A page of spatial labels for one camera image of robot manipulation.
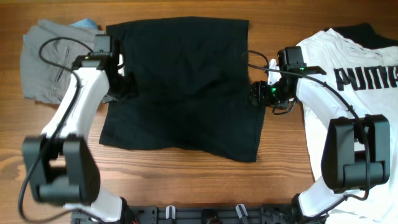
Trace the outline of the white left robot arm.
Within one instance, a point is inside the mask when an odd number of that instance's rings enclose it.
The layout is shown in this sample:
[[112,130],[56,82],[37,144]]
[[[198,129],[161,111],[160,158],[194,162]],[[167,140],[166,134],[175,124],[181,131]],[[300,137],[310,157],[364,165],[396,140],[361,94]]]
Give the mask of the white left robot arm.
[[100,172],[86,139],[97,107],[119,77],[119,54],[100,47],[72,63],[67,93],[40,136],[25,138],[22,153],[26,177],[19,193],[20,217],[26,188],[36,202],[62,206],[65,213],[85,215],[96,223],[137,223],[126,200],[101,186]]

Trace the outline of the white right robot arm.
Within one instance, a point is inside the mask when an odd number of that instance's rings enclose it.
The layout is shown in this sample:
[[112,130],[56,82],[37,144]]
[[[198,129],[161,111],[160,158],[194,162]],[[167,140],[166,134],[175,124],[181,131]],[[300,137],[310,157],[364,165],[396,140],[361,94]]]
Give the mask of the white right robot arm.
[[326,80],[326,71],[305,63],[277,70],[279,81],[252,84],[253,104],[270,106],[275,115],[288,113],[297,101],[306,103],[326,121],[327,134],[320,162],[321,177],[294,197],[292,218],[297,223],[324,220],[350,199],[365,201],[370,190],[390,176],[389,122],[383,115],[360,117]]

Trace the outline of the black shorts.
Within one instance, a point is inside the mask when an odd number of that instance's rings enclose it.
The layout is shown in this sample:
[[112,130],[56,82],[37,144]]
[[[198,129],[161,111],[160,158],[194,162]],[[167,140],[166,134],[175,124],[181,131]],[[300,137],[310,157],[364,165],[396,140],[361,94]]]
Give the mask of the black shorts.
[[249,22],[176,17],[107,26],[125,53],[138,96],[112,101],[99,138],[105,146],[204,151],[255,162],[265,109],[249,100],[241,56]]

